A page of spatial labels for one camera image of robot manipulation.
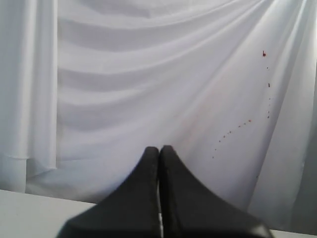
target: white fabric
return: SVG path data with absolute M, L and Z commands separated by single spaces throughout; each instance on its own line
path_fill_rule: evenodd
M 56 167 L 56 16 L 56 1 L 0 1 L 2 189 Z
M 57 169 L 28 163 L 27 192 L 97 201 L 145 146 L 171 144 L 216 194 L 290 229 L 312 133 L 316 4 L 60 0 Z

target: white sheet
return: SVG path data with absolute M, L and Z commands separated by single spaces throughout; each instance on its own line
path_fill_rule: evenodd
M 27 192 L 97 201 L 145 146 L 172 144 L 216 194 L 289 229 L 313 117 L 316 3 L 60 0 L 57 169 L 29 177 Z

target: white table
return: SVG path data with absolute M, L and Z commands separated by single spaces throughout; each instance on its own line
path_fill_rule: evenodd
M 54 238 L 64 222 L 93 203 L 0 190 L 0 238 Z M 272 231 L 276 238 L 317 236 Z

